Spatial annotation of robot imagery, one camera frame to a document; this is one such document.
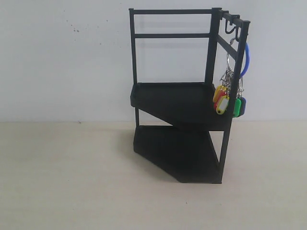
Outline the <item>bunch of colourful key tags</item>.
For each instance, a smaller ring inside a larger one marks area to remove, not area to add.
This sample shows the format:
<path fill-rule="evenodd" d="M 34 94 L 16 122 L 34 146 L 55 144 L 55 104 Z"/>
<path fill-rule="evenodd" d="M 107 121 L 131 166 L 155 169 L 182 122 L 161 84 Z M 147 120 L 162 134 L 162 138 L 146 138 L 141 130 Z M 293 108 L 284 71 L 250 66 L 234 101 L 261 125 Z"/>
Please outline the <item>bunch of colourful key tags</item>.
<path fill-rule="evenodd" d="M 234 77 L 234 71 L 229 65 L 229 54 L 227 58 L 227 68 L 223 76 L 220 78 L 220 85 L 216 88 L 213 96 L 213 108 L 218 115 L 222 115 L 227 111 L 230 91 L 231 91 L 231 81 Z M 233 111 L 233 118 L 240 117 L 244 115 L 246 109 L 246 99 L 242 96 L 244 91 L 243 88 L 243 76 L 247 73 L 250 64 L 250 50 L 248 43 L 245 46 L 245 65 L 240 73 L 239 85 L 236 94 L 235 106 Z"/>

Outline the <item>black two-tier corner rack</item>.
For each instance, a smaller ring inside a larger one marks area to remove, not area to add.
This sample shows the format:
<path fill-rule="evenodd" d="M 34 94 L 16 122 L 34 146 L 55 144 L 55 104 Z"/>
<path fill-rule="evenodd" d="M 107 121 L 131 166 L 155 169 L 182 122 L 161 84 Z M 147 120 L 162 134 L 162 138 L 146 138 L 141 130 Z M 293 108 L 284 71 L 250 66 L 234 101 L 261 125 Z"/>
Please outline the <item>black two-tier corner rack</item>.
<path fill-rule="evenodd" d="M 136 15 L 208 14 L 207 33 L 140 34 L 135 31 Z M 138 10 L 131 8 L 130 41 L 133 86 L 130 104 L 135 109 L 133 150 L 181 183 L 221 184 L 240 73 L 245 63 L 245 46 L 250 21 L 222 8 Z M 226 34 L 225 19 L 235 15 L 240 41 L 235 31 Z M 207 38 L 205 78 L 201 82 L 139 82 L 137 79 L 137 39 Z M 227 111 L 218 115 L 213 108 L 213 74 L 217 47 L 235 61 Z"/>

